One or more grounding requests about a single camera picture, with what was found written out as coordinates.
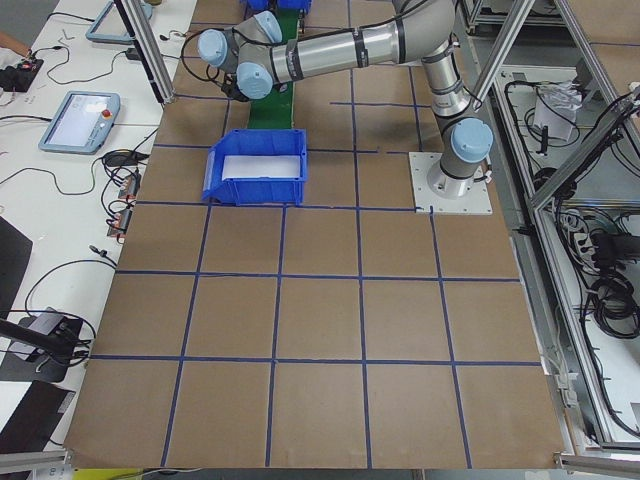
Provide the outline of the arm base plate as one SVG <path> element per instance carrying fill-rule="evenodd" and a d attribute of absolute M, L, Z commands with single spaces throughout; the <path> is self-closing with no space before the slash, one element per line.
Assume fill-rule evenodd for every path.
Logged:
<path fill-rule="evenodd" d="M 453 179 L 442 170 L 439 152 L 410 152 L 415 211 L 421 214 L 486 216 L 493 213 L 482 168 L 468 179 Z"/>

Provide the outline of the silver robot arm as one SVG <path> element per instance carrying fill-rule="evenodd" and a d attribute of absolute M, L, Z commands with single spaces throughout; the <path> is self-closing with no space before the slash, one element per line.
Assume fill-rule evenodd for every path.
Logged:
<path fill-rule="evenodd" d="M 474 177 L 492 143 L 491 129 L 473 117 L 471 94 L 456 67 L 450 1 L 396 1 L 392 18 L 284 40 L 269 11 L 222 30 L 207 29 L 197 41 L 200 58 L 231 76 L 241 100 L 265 98 L 280 84 L 299 82 L 385 62 L 422 64 L 432 95 L 432 111 L 445 144 L 436 172 L 448 180 Z"/>

